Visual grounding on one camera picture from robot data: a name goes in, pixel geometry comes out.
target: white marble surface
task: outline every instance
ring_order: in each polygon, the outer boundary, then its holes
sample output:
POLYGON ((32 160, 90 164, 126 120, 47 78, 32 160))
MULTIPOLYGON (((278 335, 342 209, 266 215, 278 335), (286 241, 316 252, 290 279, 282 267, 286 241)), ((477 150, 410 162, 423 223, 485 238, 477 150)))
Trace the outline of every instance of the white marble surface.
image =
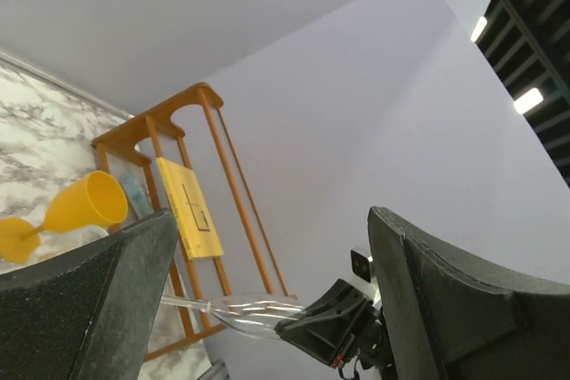
MULTIPOLYGON (((125 119, 0 63, 0 218, 40 224, 55 194, 96 168, 91 140, 125 119)), ((111 172, 142 171, 110 157, 111 172)), ((128 222, 134 220, 129 214, 128 222)), ((170 284, 165 290, 172 294, 170 284)), ((178 310, 160 307, 149 350, 183 336, 178 310)), ((192 380, 210 367, 202 342, 142 365, 143 380, 192 380)))

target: black ceiling grid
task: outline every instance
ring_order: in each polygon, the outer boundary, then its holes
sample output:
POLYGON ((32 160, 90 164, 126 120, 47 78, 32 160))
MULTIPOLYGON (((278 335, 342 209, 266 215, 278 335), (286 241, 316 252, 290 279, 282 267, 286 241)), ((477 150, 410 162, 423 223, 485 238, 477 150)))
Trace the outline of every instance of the black ceiling grid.
POLYGON ((541 90, 525 117, 570 184, 570 0, 492 0, 485 17, 477 45, 513 99, 541 90))

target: ceiling light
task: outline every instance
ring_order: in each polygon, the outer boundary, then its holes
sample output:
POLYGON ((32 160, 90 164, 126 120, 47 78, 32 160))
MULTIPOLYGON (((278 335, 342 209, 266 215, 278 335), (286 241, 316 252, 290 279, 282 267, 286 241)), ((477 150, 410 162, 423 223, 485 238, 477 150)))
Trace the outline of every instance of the ceiling light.
POLYGON ((521 115, 524 115, 528 110, 540 104, 542 100, 544 100, 544 98, 541 92, 533 88, 515 100, 515 110, 521 115))
POLYGON ((485 26, 487 25, 487 18, 481 17, 475 26, 475 30, 473 30, 473 34, 471 35, 471 42, 476 42, 477 39, 485 30, 485 26))

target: yellow cup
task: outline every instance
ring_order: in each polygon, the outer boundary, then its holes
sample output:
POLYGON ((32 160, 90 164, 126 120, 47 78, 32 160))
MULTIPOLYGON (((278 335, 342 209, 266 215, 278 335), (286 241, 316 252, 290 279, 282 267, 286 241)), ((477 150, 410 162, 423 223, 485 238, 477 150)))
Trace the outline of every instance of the yellow cup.
POLYGON ((65 233, 87 224, 108 228, 125 220, 125 192, 111 175, 93 171, 60 191, 47 207, 43 230, 65 233))

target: white wall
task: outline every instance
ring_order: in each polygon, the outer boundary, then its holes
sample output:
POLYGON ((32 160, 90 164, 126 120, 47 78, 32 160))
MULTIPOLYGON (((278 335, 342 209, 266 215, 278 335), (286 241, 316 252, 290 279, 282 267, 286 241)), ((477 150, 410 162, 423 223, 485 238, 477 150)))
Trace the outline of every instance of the white wall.
POLYGON ((61 189, 96 169, 91 140, 123 121, 0 61, 0 218, 40 224, 61 189))
MULTIPOLYGON (((570 282, 570 192, 444 0, 357 0, 208 82, 225 99, 266 228, 303 302, 347 275, 373 205, 497 263, 570 282)), ((186 122, 226 266, 242 284, 234 291, 259 290, 244 273, 248 249, 235 244, 215 152, 186 122)), ((285 344, 228 332, 209 348, 236 380, 336 378, 285 344)))
POLYGON ((0 0, 0 51, 131 113, 353 0, 0 0))

